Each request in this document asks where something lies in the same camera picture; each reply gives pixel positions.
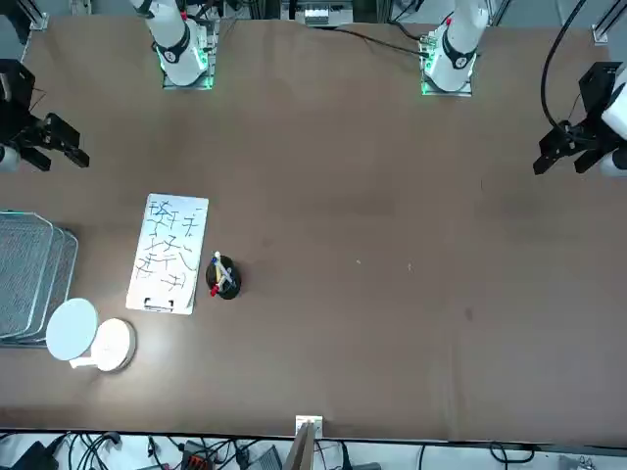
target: brown table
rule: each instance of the brown table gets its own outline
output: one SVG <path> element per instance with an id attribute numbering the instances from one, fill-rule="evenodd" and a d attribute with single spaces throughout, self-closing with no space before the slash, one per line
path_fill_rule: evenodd
<path id="1" fill-rule="evenodd" d="M 411 46 L 391 26 L 354 26 Z M 122 373 L 0 351 L 0 424 L 624 444 L 627 185 L 532 174 L 554 29 L 491 28 L 472 99 L 422 97 L 415 58 L 295 23 L 239 22 L 212 92 L 164 92 L 135 18 L 53 19 L 27 65 L 89 169 L 0 174 L 2 206 L 80 242 L 72 294 L 131 321 Z M 603 49 L 570 33 L 565 118 Z M 148 193 L 210 199 L 245 292 L 191 317 L 124 308 Z"/>

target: cable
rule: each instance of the cable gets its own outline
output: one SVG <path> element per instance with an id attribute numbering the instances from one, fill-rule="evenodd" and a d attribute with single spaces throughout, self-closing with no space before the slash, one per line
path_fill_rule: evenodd
<path id="1" fill-rule="evenodd" d="M 78 434 L 74 435 L 74 439 L 70 443 L 70 449 L 68 450 L 68 469 L 72 470 L 72 452 L 74 450 L 74 443 L 78 439 Z"/>
<path id="2" fill-rule="evenodd" d="M 157 455 L 157 444 L 152 436 L 148 436 L 148 457 L 153 457 L 155 462 L 157 462 L 157 466 L 162 470 L 166 470 L 166 467 L 162 465 L 161 460 L 159 460 L 159 456 Z"/>
<path id="3" fill-rule="evenodd" d="M 93 445 L 93 441 L 91 440 L 91 437 L 87 434 L 86 435 L 87 440 L 89 441 L 89 443 L 91 445 Z M 100 444 L 98 446 L 95 447 L 94 451 L 92 452 L 91 455 L 91 462 L 89 463 L 89 466 L 93 468 L 93 461 L 94 461 L 94 455 L 96 457 L 96 459 L 98 460 L 98 464 L 100 465 L 100 470 L 109 470 L 109 468 L 107 467 L 107 465 L 105 465 L 105 463 L 101 460 L 100 455 L 98 455 L 98 448 L 100 448 L 100 446 L 105 442 L 105 439 L 102 439 L 102 441 L 100 442 Z"/>
<path id="4" fill-rule="evenodd" d="M 401 32 L 405 36 L 407 36 L 409 39 L 413 39 L 414 41 L 419 41 L 422 38 L 422 34 L 420 34 L 419 36 L 415 36 L 415 35 L 411 34 L 409 31 L 406 30 L 406 28 L 402 24 L 400 24 L 397 21 L 390 22 L 390 24 L 392 24 L 392 25 L 396 26 L 398 29 L 400 29 Z"/>
<path id="5" fill-rule="evenodd" d="M 340 441 L 340 444 L 342 445 L 342 470 L 353 470 L 351 457 L 349 457 L 349 450 L 346 448 L 344 441 Z"/>
<path id="6" fill-rule="evenodd" d="M 410 2 L 406 5 L 406 7 L 403 9 L 403 11 L 401 13 L 399 13 L 392 21 L 395 22 L 397 21 L 402 15 L 405 14 L 405 12 L 411 8 L 411 5 L 413 5 L 415 3 L 415 0 L 410 0 Z"/>
<path id="7" fill-rule="evenodd" d="M 561 39 L 564 37 L 564 34 L 568 31 L 570 24 L 573 22 L 573 20 L 575 19 L 575 17 L 577 16 L 577 14 L 585 5 L 586 2 L 587 0 L 579 0 L 575 8 L 573 8 L 572 12 L 570 13 L 570 16 L 566 20 L 566 23 L 564 23 L 564 26 L 561 27 L 561 30 L 559 31 L 559 34 L 555 38 L 553 46 L 551 46 L 549 54 L 547 55 L 547 59 L 545 60 L 545 65 L 542 69 L 542 79 L 540 80 L 540 101 L 542 102 L 542 111 L 544 112 L 545 117 L 547 118 L 551 126 L 554 129 L 557 129 L 559 132 L 561 132 L 564 135 L 564 137 L 568 139 L 569 142 L 572 141 L 572 142 L 577 142 L 577 143 L 590 143 L 590 142 L 594 142 L 594 140 L 590 140 L 590 139 L 573 135 L 572 133 L 564 129 L 562 126 L 560 126 L 555 121 L 553 116 L 551 116 L 551 112 L 549 111 L 549 107 L 547 106 L 547 76 L 549 75 L 549 65 L 551 63 L 551 60 L 553 59 L 553 56 L 555 55 L 557 46 L 559 46 L 559 43 L 561 42 Z"/>
<path id="8" fill-rule="evenodd" d="M 245 446 L 242 446 L 242 447 L 240 448 L 240 451 L 242 451 L 242 452 L 243 452 L 243 451 L 244 451 L 244 450 L 246 450 L 248 447 L 250 447 L 250 446 L 252 446 L 252 445 L 254 445 L 254 444 L 258 443 L 260 440 L 261 440 L 261 439 L 255 439 L 255 440 L 254 440 L 254 441 L 252 441 L 251 443 L 248 443 L 248 444 L 246 444 Z M 233 459 L 235 458 L 235 455 L 233 455 L 232 457 L 227 458 L 226 460 L 224 460 L 224 463 L 222 463 L 222 465 L 221 465 L 221 466 L 219 466 L 216 470 L 222 470 L 224 467 L 226 467 L 226 465 L 228 465 L 228 464 L 231 462 L 231 460 L 233 460 Z"/>
<path id="9" fill-rule="evenodd" d="M 81 470 L 81 467 L 83 469 L 87 468 L 87 462 L 88 462 L 88 458 L 89 455 L 91 454 L 91 452 L 93 451 L 93 449 L 100 445 L 102 443 L 102 441 L 104 441 L 104 437 L 100 436 L 98 439 L 96 439 L 96 441 L 94 441 L 93 444 L 87 446 L 87 450 L 85 451 L 85 453 L 82 455 L 82 457 L 80 458 L 80 460 L 78 461 L 78 466 L 76 467 L 77 470 Z"/>
<path id="10" fill-rule="evenodd" d="M 175 441 L 170 436 L 166 436 L 166 438 L 168 439 L 168 441 L 170 441 L 171 443 L 174 444 L 174 446 L 178 449 L 179 452 L 183 452 L 185 450 L 185 444 L 183 444 L 183 443 L 179 444 L 177 441 Z"/>
<path id="11" fill-rule="evenodd" d="M 572 104 L 572 108 L 570 109 L 570 113 L 568 113 L 568 118 L 566 120 L 570 121 L 570 118 L 572 118 L 572 114 L 575 112 L 575 108 L 577 107 L 577 102 L 579 101 L 579 98 L 581 98 L 581 93 L 579 93 L 577 95 L 577 98 L 575 98 L 575 101 Z"/>
<path id="12" fill-rule="evenodd" d="M 0 436 L 0 441 L 4 441 L 7 438 L 10 438 L 11 436 L 15 436 L 17 433 L 6 433 L 3 434 L 2 436 Z"/>
<path id="13" fill-rule="evenodd" d="M 503 457 L 499 457 L 498 455 L 495 454 L 494 452 L 495 448 L 501 451 L 501 453 L 503 454 Z M 490 443 L 489 449 L 490 449 L 490 453 L 495 458 L 495 460 L 497 460 L 498 462 L 502 463 L 505 466 L 505 470 L 507 470 L 507 466 L 511 463 L 514 463 L 514 464 L 529 463 L 536 456 L 536 449 L 533 446 L 530 446 L 528 449 L 526 449 L 526 450 L 529 450 L 529 452 L 531 453 L 529 453 L 529 455 L 525 458 L 509 458 L 507 456 L 506 448 L 503 447 L 503 444 L 501 443 Z"/>
<path id="14" fill-rule="evenodd" d="M 46 97 L 46 95 L 47 93 L 45 91 L 42 91 L 41 96 L 37 98 L 37 100 L 32 104 L 32 106 L 30 106 L 30 108 L 28 108 L 28 112 L 30 113 L 32 110 L 34 110 L 35 106 L 37 106 L 39 102 Z"/>
<path id="15" fill-rule="evenodd" d="M 205 442 L 205 438 L 200 438 L 200 442 L 203 443 L 203 447 L 205 448 L 205 460 L 209 464 L 209 450 L 207 449 L 207 443 Z"/>
<path id="16" fill-rule="evenodd" d="M 326 459 L 324 458 L 324 452 L 322 451 L 322 447 L 320 447 L 320 442 L 316 441 L 315 442 L 315 446 L 317 447 L 318 451 L 320 452 L 320 458 L 322 459 L 322 465 L 324 466 L 324 470 L 328 470 L 326 468 Z"/>
<path id="17" fill-rule="evenodd" d="M 424 457 L 424 450 L 426 449 L 426 445 L 422 445 L 420 448 L 420 454 L 418 455 L 418 466 L 416 470 L 422 470 L 422 457 Z"/>
<path id="18" fill-rule="evenodd" d="M 355 37 L 360 37 L 361 39 L 365 39 L 366 41 L 374 42 L 375 44 L 379 44 L 381 46 L 389 47 L 390 49 L 395 49 L 397 51 L 406 52 L 408 54 L 415 54 L 416 56 L 423 57 L 427 59 L 429 55 L 426 52 L 415 51 L 413 49 L 408 49 L 403 46 L 397 46 L 396 44 L 390 44 L 389 42 L 382 41 L 380 39 L 376 39 L 374 37 L 366 36 L 365 34 L 361 34 L 360 32 L 350 31 L 348 29 L 340 29 L 335 28 L 331 29 L 332 31 L 345 32 L 346 34 L 351 34 Z"/>
<path id="19" fill-rule="evenodd" d="M 399 13 L 393 20 L 392 22 L 397 22 L 399 20 L 399 18 L 404 15 L 406 13 L 406 11 L 411 8 L 412 5 L 415 5 L 415 10 L 413 11 L 414 13 L 416 13 L 420 7 L 422 6 L 422 4 L 424 3 L 424 0 L 411 0 L 408 5 L 403 9 L 403 11 L 401 13 Z"/>
<path id="20" fill-rule="evenodd" d="M 442 25 L 442 24 L 446 23 L 446 22 L 447 22 L 447 19 L 449 19 L 449 18 L 453 15 L 453 13 L 454 13 L 454 12 L 455 12 L 455 11 L 452 11 L 452 12 L 450 12 L 448 15 L 446 15 L 446 16 L 444 17 L 444 19 L 442 20 L 442 22 L 440 23 L 440 25 Z"/>
<path id="21" fill-rule="evenodd" d="M 227 442 L 228 442 L 228 444 L 226 446 L 226 454 L 224 455 L 223 458 L 219 458 L 219 453 L 217 453 L 223 446 L 218 447 L 215 452 L 212 452 L 212 455 L 214 455 L 214 454 L 216 455 L 216 458 L 214 459 L 214 464 L 215 465 L 221 465 L 222 463 L 224 463 L 228 459 L 228 455 L 231 452 L 231 444 L 234 443 L 234 441 L 229 440 Z"/>

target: whiteboard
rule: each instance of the whiteboard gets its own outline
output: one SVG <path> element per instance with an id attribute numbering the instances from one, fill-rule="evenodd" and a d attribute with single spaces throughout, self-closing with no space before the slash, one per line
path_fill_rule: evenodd
<path id="1" fill-rule="evenodd" d="M 192 313 L 208 208 L 207 199 L 148 196 L 126 308 Z"/>

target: white lamp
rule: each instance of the white lamp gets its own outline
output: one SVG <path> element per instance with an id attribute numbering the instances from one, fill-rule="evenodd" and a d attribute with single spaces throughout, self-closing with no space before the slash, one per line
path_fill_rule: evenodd
<path id="1" fill-rule="evenodd" d="M 98 311 L 86 299 L 70 299 L 54 311 L 46 328 L 50 354 L 72 368 L 98 367 L 105 372 L 125 367 L 135 353 L 135 330 L 111 318 L 98 326 Z M 82 355 L 91 347 L 91 355 Z"/>

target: metal wire rack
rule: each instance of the metal wire rack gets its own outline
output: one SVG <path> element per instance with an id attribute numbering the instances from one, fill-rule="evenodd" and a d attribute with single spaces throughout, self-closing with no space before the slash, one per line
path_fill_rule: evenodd
<path id="1" fill-rule="evenodd" d="M 0 211 L 0 347 L 45 347 L 70 291 L 78 242 L 34 212 Z"/>

